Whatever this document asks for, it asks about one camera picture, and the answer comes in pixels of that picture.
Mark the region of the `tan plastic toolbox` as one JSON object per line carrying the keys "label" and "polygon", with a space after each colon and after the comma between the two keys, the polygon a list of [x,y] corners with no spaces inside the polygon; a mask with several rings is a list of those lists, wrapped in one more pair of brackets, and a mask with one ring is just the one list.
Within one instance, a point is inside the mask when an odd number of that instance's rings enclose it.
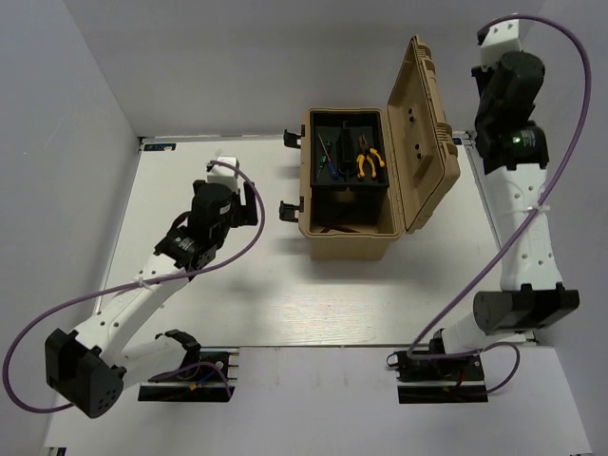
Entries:
{"label": "tan plastic toolbox", "polygon": [[[309,115],[313,110],[378,111],[383,129],[389,188],[383,193],[313,189]],[[313,260],[379,260],[403,234],[422,229],[460,177],[458,149],[452,140],[436,80],[430,48],[412,36],[384,109],[372,107],[309,109],[299,133],[297,223]],[[369,226],[376,234],[322,234],[324,226]]]}

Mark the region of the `blue red handled screwdriver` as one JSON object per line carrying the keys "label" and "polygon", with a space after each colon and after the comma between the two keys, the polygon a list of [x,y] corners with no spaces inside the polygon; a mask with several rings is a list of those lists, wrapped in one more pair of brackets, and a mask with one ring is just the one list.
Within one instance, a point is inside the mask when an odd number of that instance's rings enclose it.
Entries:
{"label": "blue red handled screwdriver", "polygon": [[329,171],[330,171],[330,176],[334,181],[337,181],[341,178],[341,173],[339,171],[339,167],[336,164],[335,160],[328,160],[327,163],[328,167],[329,167]]}

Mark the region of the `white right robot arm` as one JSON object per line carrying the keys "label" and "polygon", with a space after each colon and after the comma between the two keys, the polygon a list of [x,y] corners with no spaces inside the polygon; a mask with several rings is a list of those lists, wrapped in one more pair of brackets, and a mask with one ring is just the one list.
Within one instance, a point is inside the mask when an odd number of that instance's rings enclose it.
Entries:
{"label": "white right robot arm", "polygon": [[488,218],[496,232],[501,279],[497,291],[475,294],[471,312],[438,331],[430,370],[448,379],[464,365],[463,352],[480,352],[516,333],[552,326],[580,305],[567,289],[552,247],[545,189],[548,147],[530,116],[545,68],[524,51],[508,51],[489,70],[474,68],[480,92],[475,161]]}

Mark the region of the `brown hex key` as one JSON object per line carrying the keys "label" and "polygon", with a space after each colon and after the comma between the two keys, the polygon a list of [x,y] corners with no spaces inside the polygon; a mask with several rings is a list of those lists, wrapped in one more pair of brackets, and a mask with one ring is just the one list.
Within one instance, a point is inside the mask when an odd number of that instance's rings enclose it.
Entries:
{"label": "brown hex key", "polygon": [[344,233],[344,234],[376,234],[377,230],[369,226],[347,226],[340,224],[332,224],[324,226],[320,232],[322,234],[328,234],[330,232]]}

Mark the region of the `green black precision screwdriver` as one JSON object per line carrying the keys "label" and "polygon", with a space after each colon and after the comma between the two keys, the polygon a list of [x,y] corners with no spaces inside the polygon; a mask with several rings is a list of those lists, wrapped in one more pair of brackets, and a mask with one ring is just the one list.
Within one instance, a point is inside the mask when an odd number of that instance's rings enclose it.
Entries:
{"label": "green black precision screwdriver", "polygon": [[323,137],[321,136],[320,133],[318,133],[317,136],[318,136],[318,139],[320,141],[321,148],[322,148],[322,151],[323,151],[323,159],[322,159],[322,161],[326,165],[329,165],[332,162],[332,158],[331,158],[331,155],[329,153],[327,143],[324,141],[324,139],[323,139]]}

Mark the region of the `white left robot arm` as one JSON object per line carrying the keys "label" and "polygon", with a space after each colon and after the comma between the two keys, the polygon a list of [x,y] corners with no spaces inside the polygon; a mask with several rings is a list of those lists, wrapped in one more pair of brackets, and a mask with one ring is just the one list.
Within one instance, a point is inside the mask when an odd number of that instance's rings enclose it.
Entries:
{"label": "white left robot arm", "polygon": [[47,383],[91,419],[106,413],[122,392],[147,380],[189,379],[200,370],[200,343],[168,330],[132,347],[139,328],[194,273],[216,257],[228,232],[258,223],[257,190],[196,180],[190,210],[179,215],[141,268],[133,289],[71,332],[54,331],[45,342]]}

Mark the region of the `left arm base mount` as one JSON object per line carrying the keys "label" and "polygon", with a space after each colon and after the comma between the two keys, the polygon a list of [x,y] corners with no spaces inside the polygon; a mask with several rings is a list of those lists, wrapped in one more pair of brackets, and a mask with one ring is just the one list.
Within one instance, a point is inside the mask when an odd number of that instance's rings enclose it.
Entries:
{"label": "left arm base mount", "polygon": [[238,380],[239,349],[211,349],[199,353],[195,369],[163,380],[142,383],[143,403],[228,403]]}

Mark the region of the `black toolbox tray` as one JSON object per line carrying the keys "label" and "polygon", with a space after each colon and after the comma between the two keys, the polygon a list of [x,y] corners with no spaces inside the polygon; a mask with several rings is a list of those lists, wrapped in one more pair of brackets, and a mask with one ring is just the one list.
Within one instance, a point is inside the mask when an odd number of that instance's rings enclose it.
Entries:
{"label": "black toolbox tray", "polygon": [[[389,188],[387,166],[379,170],[376,180],[371,178],[368,167],[366,168],[368,175],[363,180],[356,177],[359,136],[365,135],[369,144],[378,150],[383,160],[387,160],[381,117],[378,111],[317,109],[310,112],[309,120],[312,159],[310,186],[313,189],[383,193]],[[339,167],[341,173],[339,180],[331,178],[328,165],[322,161],[323,151],[318,133],[327,143],[331,158]]]}

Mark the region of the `large yellow handled pliers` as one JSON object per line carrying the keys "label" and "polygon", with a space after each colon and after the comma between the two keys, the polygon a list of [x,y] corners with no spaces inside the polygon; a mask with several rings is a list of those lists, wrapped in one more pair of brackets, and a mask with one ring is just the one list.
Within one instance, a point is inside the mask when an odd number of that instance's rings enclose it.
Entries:
{"label": "large yellow handled pliers", "polygon": [[365,135],[358,137],[359,152],[356,157],[356,177],[362,181],[368,173],[366,168],[370,169],[370,177],[376,180],[379,176],[379,170],[386,167],[386,163],[378,150],[371,146]]}

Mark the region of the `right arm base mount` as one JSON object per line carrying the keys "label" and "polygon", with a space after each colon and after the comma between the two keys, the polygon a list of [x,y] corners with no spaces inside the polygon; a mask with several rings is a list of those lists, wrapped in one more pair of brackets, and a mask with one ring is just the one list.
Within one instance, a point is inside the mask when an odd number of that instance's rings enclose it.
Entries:
{"label": "right arm base mount", "polygon": [[414,360],[406,351],[387,356],[396,371],[401,405],[473,404],[488,401],[485,372],[479,356],[446,360]]}

